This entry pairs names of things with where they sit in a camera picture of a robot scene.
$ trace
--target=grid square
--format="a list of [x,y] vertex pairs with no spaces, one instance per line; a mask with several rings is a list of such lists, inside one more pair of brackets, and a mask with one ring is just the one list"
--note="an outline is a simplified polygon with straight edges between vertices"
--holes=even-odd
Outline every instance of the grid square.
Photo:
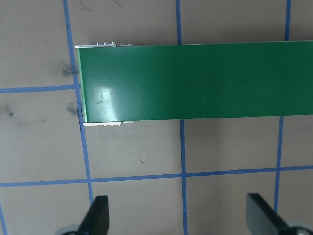
[[185,121],[187,172],[276,167],[279,117]]
[[313,2],[291,1],[290,40],[313,39]]
[[175,1],[71,0],[69,9],[75,45],[176,44]]
[[181,178],[93,184],[109,199],[110,235],[183,234]]
[[189,234],[250,234],[246,194],[259,193],[273,206],[275,173],[187,178]]
[[8,234],[56,234],[89,209],[87,184],[0,188]]
[[285,0],[181,0],[184,44],[283,41]]
[[1,1],[0,9],[0,88],[72,84],[62,1]]
[[93,178],[181,173],[178,120],[86,127]]
[[86,178],[74,90],[0,94],[0,182]]
[[284,117],[281,166],[313,165],[313,115]]
[[287,221],[313,228],[313,171],[280,173],[278,213]]

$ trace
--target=blue grid line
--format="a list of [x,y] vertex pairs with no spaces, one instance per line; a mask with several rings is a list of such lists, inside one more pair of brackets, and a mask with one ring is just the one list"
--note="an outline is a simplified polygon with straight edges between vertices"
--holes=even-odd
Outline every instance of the blue grid line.
[[72,66],[72,71],[73,71],[73,80],[74,80],[74,85],[75,85],[75,93],[76,93],[76,100],[77,100],[77,107],[78,107],[78,120],[79,120],[80,136],[81,136],[82,148],[83,148],[83,154],[84,154],[84,162],[85,162],[85,170],[86,170],[86,177],[87,177],[87,184],[88,184],[89,201],[90,201],[90,204],[92,204],[93,192],[92,192],[92,183],[90,180],[91,179],[90,166],[89,166],[89,160],[88,160],[88,151],[87,151],[85,129],[83,126],[83,115],[80,111],[82,108],[82,102],[81,102],[81,98],[80,98],[79,82],[78,82],[78,77],[77,77],[77,68],[76,68],[76,62],[75,62],[73,37],[72,37],[72,30],[71,30],[71,25],[70,25],[70,17],[69,17],[67,0],[63,0],[63,7],[64,7],[65,23],[66,23],[66,27],[67,27],[67,43],[68,43],[69,57],[70,57],[70,63]]
[[250,174],[250,173],[266,173],[276,172],[276,168],[261,168],[261,169],[239,169],[239,170],[221,170],[221,171],[208,171],[208,172],[195,172],[187,173],[187,177],[199,176],[213,176],[213,175],[236,175],[236,174]]
[[181,45],[181,18],[180,18],[180,0],[175,0],[176,5],[176,27],[177,27],[177,44]]
[[289,41],[291,0],[286,2],[285,41]]
[[[177,44],[182,44],[181,36],[181,13],[180,0],[175,0],[176,6],[176,30]],[[184,235],[188,235],[188,219],[187,219],[187,182],[186,182],[186,157],[185,157],[185,126],[184,120],[180,120],[180,149],[181,149],[181,188],[182,188],[182,214]]]
[[282,141],[283,141],[283,128],[284,128],[284,116],[279,117],[279,129],[278,129],[278,146],[277,146],[277,163],[276,163],[276,177],[275,177],[275,194],[274,194],[274,210],[278,210],[278,198],[279,198],[279,181],[280,181],[280,162],[282,155]]
[[0,93],[19,93],[19,92],[47,92],[75,89],[74,84],[47,86],[47,87],[14,87],[14,88],[0,88]]
[[181,174],[164,174],[164,175],[139,175],[139,176],[126,176],[126,177],[110,177],[110,178],[95,178],[91,179],[95,182],[112,182],[112,181],[128,181],[128,180],[151,180],[151,179],[168,179],[180,178]]
[[[236,175],[236,174],[251,174],[251,173],[267,173],[267,172],[284,172],[284,171],[301,171],[313,170],[313,165],[303,166],[287,166],[281,168],[259,168],[259,169],[238,169],[238,170],[221,170],[207,172],[191,172],[186,173],[186,177],[202,177],[214,175]],[[108,178],[91,178],[92,183],[96,182],[113,182],[113,181],[131,181],[131,180],[150,180],[150,179],[168,179],[181,178],[182,174],[162,174],[162,175],[139,175],[139,176],[122,176]],[[21,186],[36,186],[36,185],[59,185],[59,184],[78,184],[87,183],[87,179],[72,179],[72,180],[51,180],[51,181],[31,181],[31,182],[10,182],[0,183],[1,187],[21,187]]]
[[79,183],[87,183],[87,179],[48,180],[48,181],[0,183],[0,187],[18,187],[18,186],[36,186],[36,185],[62,185],[62,184],[79,184]]
[[180,120],[180,147],[181,147],[181,185],[182,185],[183,225],[184,225],[184,235],[188,235],[186,155],[185,155],[185,122],[184,122],[184,120]]
[[4,219],[4,214],[3,214],[1,202],[0,202],[0,220],[1,220],[1,224],[2,224],[3,234],[8,235],[8,230],[6,228],[6,223],[5,223],[5,219]]
[[313,165],[304,165],[304,166],[287,166],[279,168],[279,171],[296,171],[296,170],[313,170]]

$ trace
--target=gray surface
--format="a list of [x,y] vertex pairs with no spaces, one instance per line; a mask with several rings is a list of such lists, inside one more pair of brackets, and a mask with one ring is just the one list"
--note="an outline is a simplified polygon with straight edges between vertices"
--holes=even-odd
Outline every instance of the gray surface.
[[108,195],[109,235],[181,235],[181,179],[94,183]]
[[182,40],[193,43],[283,41],[285,0],[181,0]]
[[246,194],[260,193],[273,206],[275,173],[187,179],[189,234],[249,235]]
[[313,1],[292,1],[290,40],[313,39]]
[[276,167],[278,117],[186,120],[187,172]]
[[53,235],[79,224],[89,208],[86,184],[0,188],[10,235]]
[[[74,44],[177,43],[175,0],[68,6]],[[181,0],[183,43],[283,40],[285,11],[285,0]],[[292,1],[291,40],[313,39],[312,11],[312,1]],[[0,88],[73,83],[62,1],[0,1],[0,54]],[[275,167],[278,119],[186,121],[187,171]],[[312,165],[312,123],[285,117],[282,166]],[[0,183],[86,178],[74,90],[0,94],[0,130]],[[178,121],[86,127],[86,138],[92,177],[181,172]],[[311,178],[311,170],[281,173],[279,211],[313,227]],[[248,234],[245,193],[273,205],[274,180],[275,173],[187,178],[189,234]],[[109,235],[182,235],[181,189],[180,178],[93,184],[94,196],[109,195]],[[87,184],[0,187],[0,201],[9,235],[55,234],[89,207]]]
[[312,115],[285,117],[281,166],[313,165],[312,139]]
[[60,0],[1,0],[0,87],[71,84],[64,28]]
[[93,178],[181,173],[179,121],[86,127]]
[[0,94],[0,183],[86,178],[74,90]]
[[177,43],[175,1],[70,0],[69,9],[75,45]]
[[4,235],[4,234],[3,234],[3,229],[2,229],[1,221],[0,221],[0,235]]
[[280,178],[279,214],[286,221],[298,222],[313,229],[313,172],[282,172]]

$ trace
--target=blue tape line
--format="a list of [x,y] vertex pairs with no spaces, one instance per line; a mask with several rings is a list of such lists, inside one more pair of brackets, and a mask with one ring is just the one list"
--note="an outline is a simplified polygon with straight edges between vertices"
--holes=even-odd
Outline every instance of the blue tape line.
[[281,167],[279,171],[313,170],[313,165]]
[[212,175],[236,175],[236,174],[251,174],[276,172],[276,168],[261,168],[261,169],[239,169],[239,170],[221,170],[208,172],[186,173],[187,177],[212,176]]
[[[313,170],[313,165],[289,166],[289,167],[281,167],[279,169],[260,168],[260,169],[239,169],[239,170],[195,172],[195,173],[186,173],[185,175],[186,177],[201,177],[201,176],[214,176],[214,175],[235,175],[235,174],[266,173],[266,172],[277,172],[277,171],[280,171],[280,172],[300,171],[300,170]],[[126,176],[126,177],[93,178],[90,181],[92,183],[95,183],[95,182],[111,182],[111,181],[129,181],[129,180],[167,179],[167,178],[181,178],[181,177],[182,177],[182,174],[139,175],[139,176]],[[60,185],[60,184],[78,184],[78,183],[87,183],[87,179],[0,183],[0,187]]]
[[277,146],[277,162],[276,162],[276,178],[275,178],[275,195],[274,195],[274,210],[278,210],[278,198],[279,198],[279,181],[280,181],[280,162],[282,155],[282,142],[283,142],[283,128],[284,128],[284,116],[279,117],[279,129],[278,129],[278,146]]
[[180,17],[180,0],[175,1],[176,5],[176,27],[177,27],[177,44],[181,45],[181,17]]
[[96,182],[112,182],[112,181],[128,181],[128,180],[167,179],[167,178],[180,178],[180,177],[181,177],[181,174],[140,175],[140,176],[126,176],[126,177],[95,178],[95,179],[91,179],[91,181],[93,183],[96,183]]
[[184,122],[184,120],[180,120],[180,149],[181,149],[181,184],[182,184],[183,225],[184,225],[184,235],[188,235],[186,155],[185,155],[185,122]]
[[0,202],[0,220],[1,220],[1,224],[2,224],[3,234],[8,235],[8,230],[6,228],[6,223],[5,223],[5,219],[4,219],[4,214],[3,214],[1,202]]
[[87,143],[86,143],[86,137],[85,137],[85,129],[83,126],[83,115],[80,111],[82,108],[82,102],[80,99],[79,82],[78,82],[78,77],[77,77],[77,68],[76,68],[76,63],[75,63],[73,37],[72,37],[72,30],[71,30],[71,25],[70,25],[67,0],[63,0],[63,7],[64,7],[65,23],[66,23],[66,27],[67,27],[67,43],[68,43],[69,57],[70,57],[70,63],[71,63],[72,70],[73,70],[73,80],[74,80],[74,85],[75,85],[77,107],[79,110],[78,120],[79,120],[80,136],[81,136],[84,161],[85,161],[85,170],[86,170],[86,177],[87,177],[87,184],[88,184],[89,200],[90,200],[90,204],[92,204],[93,192],[92,192],[92,183],[90,180],[91,179],[90,166],[89,166],[89,160],[88,160],[88,151],[87,151]]
[[291,0],[287,0],[287,3],[286,3],[286,19],[285,19],[285,41],[289,41],[290,14],[291,14]]
[[74,84],[48,86],[48,87],[14,87],[14,88],[0,88],[0,93],[18,93],[18,92],[46,92],[75,89]]
[[87,179],[48,180],[48,181],[0,183],[0,187],[18,187],[18,186],[36,186],[36,185],[61,185],[61,184],[78,184],[78,183],[87,183]]

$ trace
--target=green pcb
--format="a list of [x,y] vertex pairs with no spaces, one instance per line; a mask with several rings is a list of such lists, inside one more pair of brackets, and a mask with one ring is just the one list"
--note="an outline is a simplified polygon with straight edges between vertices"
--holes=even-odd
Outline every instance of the green pcb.
[[84,122],[313,114],[313,42],[79,48]]

